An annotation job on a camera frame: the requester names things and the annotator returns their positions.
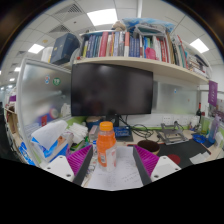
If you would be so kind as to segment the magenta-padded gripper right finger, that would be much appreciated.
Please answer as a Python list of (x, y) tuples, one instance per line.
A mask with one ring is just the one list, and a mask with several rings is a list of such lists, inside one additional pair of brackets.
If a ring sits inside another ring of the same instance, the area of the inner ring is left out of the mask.
[(147, 185), (180, 170), (169, 157), (157, 155), (137, 145), (133, 146), (133, 157), (143, 185)]

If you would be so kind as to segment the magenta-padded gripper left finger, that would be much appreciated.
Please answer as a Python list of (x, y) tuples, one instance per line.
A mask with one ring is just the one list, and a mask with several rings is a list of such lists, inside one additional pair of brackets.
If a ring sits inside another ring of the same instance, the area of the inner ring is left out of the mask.
[(93, 147), (86, 146), (68, 157), (59, 155), (45, 170), (80, 186), (93, 156)]

